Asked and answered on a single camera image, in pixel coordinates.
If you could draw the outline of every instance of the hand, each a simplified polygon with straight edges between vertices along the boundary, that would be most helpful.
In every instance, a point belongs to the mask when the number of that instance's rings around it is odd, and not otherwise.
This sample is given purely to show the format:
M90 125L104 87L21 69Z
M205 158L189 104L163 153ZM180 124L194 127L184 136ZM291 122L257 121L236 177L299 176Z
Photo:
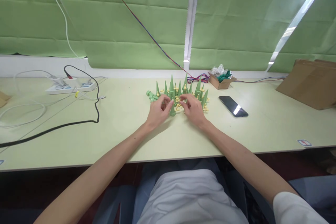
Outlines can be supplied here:
M201 102L195 96L192 94L182 94L180 100L186 116L193 124L200 127L208 121L204 116Z
M174 101L170 100L165 94L162 94L158 100L150 104L151 108L145 122L150 130L154 130L169 117L169 112L173 105Z

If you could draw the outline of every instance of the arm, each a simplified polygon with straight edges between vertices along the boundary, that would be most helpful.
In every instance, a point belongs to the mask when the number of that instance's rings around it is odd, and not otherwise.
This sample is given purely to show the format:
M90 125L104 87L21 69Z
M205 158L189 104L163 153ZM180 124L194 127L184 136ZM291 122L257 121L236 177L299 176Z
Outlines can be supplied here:
M267 164L208 121L200 101L193 95L183 94L180 99L189 120L213 141L244 179L270 204L273 204L274 197L280 192L287 191L297 195L295 190Z
M151 103L146 122L69 185L37 218L39 223L77 223L109 185L146 136L168 117L173 102L166 95Z

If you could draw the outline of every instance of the label sticker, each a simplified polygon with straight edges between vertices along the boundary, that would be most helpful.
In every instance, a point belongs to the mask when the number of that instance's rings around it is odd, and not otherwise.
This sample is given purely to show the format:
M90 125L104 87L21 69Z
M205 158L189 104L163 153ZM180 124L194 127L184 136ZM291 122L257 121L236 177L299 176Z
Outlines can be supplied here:
M312 146L312 144L307 140L298 140L298 142L303 146Z

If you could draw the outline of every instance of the white power strip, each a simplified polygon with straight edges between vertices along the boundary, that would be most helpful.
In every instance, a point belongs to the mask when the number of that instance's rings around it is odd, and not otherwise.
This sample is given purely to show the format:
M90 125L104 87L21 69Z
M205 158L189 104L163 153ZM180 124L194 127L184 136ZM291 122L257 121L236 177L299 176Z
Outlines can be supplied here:
M87 85L85 83L82 83L83 86L80 87L80 88L77 88L77 90L79 92L88 92L88 91L93 91L97 88L97 84L95 82L91 83L90 85ZM57 94L61 94L61 93L71 93L73 90L72 87L70 86L67 86L67 87L64 87L62 89L56 89L55 86L52 86L50 88L48 88L46 90L47 94L49 95L57 95Z

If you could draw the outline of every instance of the green plastic parts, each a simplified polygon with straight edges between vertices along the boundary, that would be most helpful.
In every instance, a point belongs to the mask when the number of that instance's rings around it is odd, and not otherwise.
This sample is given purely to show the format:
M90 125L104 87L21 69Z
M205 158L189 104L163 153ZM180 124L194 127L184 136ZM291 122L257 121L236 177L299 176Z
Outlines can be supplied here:
M166 81L164 82L164 86L165 86L164 90L161 90L161 91L159 90L158 82L156 82L156 94L153 94L151 91L146 92L146 95L148 96L150 102L156 101L161 96L161 93L164 93L171 100L174 101L174 105L169 112L169 115L173 117L173 116L176 115L176 112L179 111L179 108L182 107L182 105L180 104L180 95L181 94L186 94L186 93L191 93L201 102L203 111L209 111L208 108L207 108L207 101L209 100L208 99L209 89L205 92L204 85L201 88L201 82L202 82L202 78L201 78L197 83L195 93L193 93L192 92L192 83L190 84L189 89L187 87L187 83L188 83L187 82L187 76L188 76L188 74L185 75L183 86L181 87L181 81L180 81L180 83L178 85L179 86L178 88L176 87L176 83L174 85L173 76L171 76L171 80L170 80L170 84L169 84L169 90L167 89L167 82Z

